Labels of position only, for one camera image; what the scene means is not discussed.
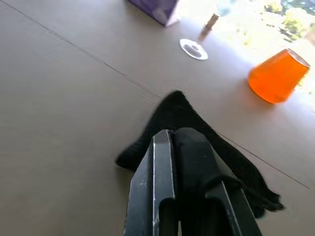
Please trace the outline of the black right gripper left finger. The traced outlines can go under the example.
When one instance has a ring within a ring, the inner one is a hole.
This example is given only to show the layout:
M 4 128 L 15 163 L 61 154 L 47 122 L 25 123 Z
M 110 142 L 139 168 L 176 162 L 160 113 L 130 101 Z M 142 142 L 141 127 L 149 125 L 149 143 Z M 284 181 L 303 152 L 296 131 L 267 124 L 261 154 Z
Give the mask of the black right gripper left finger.
M 179 166 L 174 134 L 155 134 L 130 182 L 125 236 L 176 236 Z

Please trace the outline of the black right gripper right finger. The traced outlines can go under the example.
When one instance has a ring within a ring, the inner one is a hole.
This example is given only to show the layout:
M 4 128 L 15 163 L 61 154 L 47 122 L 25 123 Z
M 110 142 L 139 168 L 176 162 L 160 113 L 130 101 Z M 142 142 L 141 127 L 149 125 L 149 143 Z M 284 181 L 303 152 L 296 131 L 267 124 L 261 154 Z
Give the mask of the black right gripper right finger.
M 182 235 L 261 235 L 242 183 L 205 136 L 192 128 L 180 128 L 173 141 Z

